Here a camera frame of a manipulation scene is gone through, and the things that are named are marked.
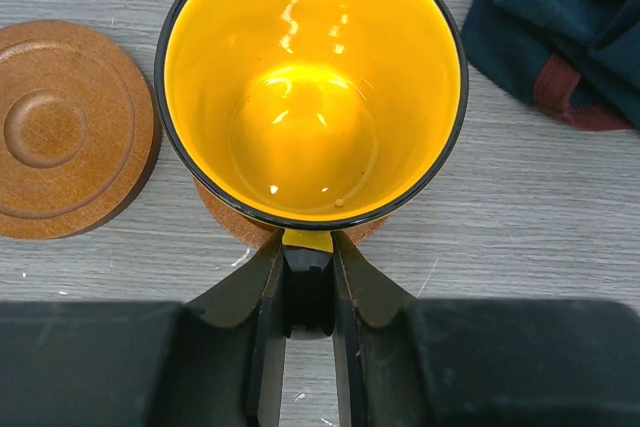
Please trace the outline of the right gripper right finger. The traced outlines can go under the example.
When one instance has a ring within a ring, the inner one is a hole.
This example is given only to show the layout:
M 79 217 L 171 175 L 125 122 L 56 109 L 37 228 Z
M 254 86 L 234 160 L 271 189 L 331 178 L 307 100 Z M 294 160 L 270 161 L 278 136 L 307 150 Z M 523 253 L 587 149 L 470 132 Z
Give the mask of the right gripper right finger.
M 344 426 L 635 426 L 639 316 L 595 299 L 418 299 L 333 236 Z

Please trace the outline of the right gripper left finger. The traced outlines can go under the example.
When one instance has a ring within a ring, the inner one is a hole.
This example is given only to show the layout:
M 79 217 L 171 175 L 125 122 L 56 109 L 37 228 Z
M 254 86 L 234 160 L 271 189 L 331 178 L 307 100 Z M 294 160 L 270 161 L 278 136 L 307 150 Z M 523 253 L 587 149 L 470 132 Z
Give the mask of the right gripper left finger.
M 5 302 L 5 426 L 275 426 L 285 339 L 274 234 L 189 303 Z

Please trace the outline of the yellow cup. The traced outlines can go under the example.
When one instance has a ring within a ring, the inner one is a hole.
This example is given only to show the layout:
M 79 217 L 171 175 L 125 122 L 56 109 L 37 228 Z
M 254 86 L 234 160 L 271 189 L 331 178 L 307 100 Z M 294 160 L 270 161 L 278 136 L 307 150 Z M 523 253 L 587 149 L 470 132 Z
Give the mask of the yellow cup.
M 181 162 L 240 216 L 281 231 L 286 324 L 328 336 L 335 232 L 425 189 L 468 99 L 443 0 L 174 0 L 154 62 Z

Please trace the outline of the wooden coaster back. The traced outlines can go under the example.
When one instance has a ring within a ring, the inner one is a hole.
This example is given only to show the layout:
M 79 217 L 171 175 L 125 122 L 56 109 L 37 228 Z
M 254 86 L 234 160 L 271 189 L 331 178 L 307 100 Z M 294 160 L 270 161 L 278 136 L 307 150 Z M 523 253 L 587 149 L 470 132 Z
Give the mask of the wooden coaster back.
M 64 238 L 140 193 L 162 129 L 142 70 L 111 38 L 62 20 L 1 30 L 1 233 Z

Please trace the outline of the wooden coaster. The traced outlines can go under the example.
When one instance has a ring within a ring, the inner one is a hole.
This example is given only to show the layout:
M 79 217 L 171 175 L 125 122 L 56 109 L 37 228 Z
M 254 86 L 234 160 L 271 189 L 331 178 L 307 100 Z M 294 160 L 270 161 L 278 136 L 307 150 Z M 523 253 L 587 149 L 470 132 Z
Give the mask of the wooden coaster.
M 197 179 L 194 180 L 194 185 L 207 210 L 216 221 L 246 245 L 258 250 L 277 230 L 275 226 L 256 221 L 235 211 L 209 192 Z M 351 241 L 357 244 L 380 229 L 385 221 L 386 218 L 382 218 L 367 224 L 347 228 L 345 232 Z
M 111 38 L 62 20 L 1 30 L 1 233 L 64 238 L 140 193 L 162 129 L 142 70 Z

